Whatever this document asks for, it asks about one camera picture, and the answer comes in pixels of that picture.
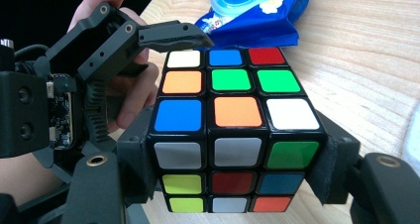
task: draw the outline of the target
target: human hand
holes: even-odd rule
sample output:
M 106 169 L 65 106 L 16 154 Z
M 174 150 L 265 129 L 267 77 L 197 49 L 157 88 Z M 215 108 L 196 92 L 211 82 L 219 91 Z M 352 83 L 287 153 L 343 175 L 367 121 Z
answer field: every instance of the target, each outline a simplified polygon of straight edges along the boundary
M 79 20 L 89 17 L 93 10 L 102 2 L 108 2 L 112 6 L 119 8 L 123 0 L 83 0 L 74 13 L 69 30 Z M 120 10 L 138 24 L 146 24 L 134 11 L 128 8 L 121 8 Z M 133 61 L 138 64 L 145 64 L 148 63 L 148 59 L 149 50 L 145 49 Z M 126 77 L 114 77 L 111 79 L 108 84 L 108 92 L 112 92 L 114 95 L 125 95 L 126 98 L 116 122 L 108 124 L 108 130 L 110 132 L 114 132 L 118 128 L 128 128 L 144 107 L 155 103 L 158 92 L 155 86 L 157 78 L 158 68 L 153 63 L 149 63 L 148 68 L 134 80 Z

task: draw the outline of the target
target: rubik's cube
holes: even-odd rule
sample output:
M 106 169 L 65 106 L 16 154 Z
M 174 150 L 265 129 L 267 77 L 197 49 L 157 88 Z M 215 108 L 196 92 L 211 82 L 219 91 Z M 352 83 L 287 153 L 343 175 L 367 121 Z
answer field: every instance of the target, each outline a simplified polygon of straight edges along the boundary
M 168 53 L 148 133 L 171 212 L 283 212 L 327 134 L 278 48 Z

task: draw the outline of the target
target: table surface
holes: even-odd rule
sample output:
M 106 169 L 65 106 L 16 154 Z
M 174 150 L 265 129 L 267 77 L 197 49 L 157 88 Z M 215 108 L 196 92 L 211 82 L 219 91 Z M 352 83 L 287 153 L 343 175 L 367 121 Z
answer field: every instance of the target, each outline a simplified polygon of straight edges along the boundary
M 209 0 L 153 0 L 148 24 L 195 23 Z M 362 143 L 361 155 L 400 157 L 420 100 L 420 0 L 310 0 L 284 49 L 315 108 Z M 165 54 L 151 52 L 160 68 Z M 151 223 L 351 223 L 346 205 L 324 205 L 302 183 L 285 213 L 169 213 L 161 193 L 143 205 Z

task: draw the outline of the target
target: blue bag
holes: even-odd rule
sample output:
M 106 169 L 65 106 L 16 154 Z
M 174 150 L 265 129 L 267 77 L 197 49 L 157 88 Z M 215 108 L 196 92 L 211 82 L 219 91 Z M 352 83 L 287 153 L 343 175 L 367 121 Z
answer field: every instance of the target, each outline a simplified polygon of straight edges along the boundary
M 309 0 L 211 0 L 212 9 L 195 23 L 215 49 L 289 47 L 298 43 L 293 24 Z

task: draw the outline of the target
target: blue plastic bag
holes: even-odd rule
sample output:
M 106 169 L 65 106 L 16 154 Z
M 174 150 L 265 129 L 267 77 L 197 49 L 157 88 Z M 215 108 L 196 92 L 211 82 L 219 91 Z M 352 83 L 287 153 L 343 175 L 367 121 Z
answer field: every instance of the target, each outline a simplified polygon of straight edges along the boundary
M 211 11 L 195 25 L 208 34 L 216 49 L 296 46 L 299 36 L 293 24 L 308 2 L 211 0 Z

